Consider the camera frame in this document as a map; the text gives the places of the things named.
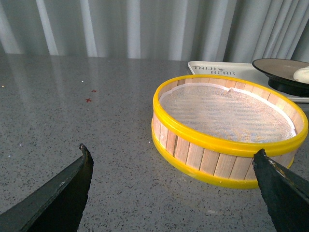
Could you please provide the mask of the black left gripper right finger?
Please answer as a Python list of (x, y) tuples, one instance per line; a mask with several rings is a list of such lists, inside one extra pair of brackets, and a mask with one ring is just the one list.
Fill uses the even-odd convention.
[(309, 182), (267, 156), (253, 156), (253, 169), (276, 231), (309, 230)]

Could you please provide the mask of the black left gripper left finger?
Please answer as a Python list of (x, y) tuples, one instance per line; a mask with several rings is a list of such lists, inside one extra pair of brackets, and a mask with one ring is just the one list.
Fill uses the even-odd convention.
[(82, 156), (0, 216), (2, 232), (75, 232), (88, 199), (94, 162)]

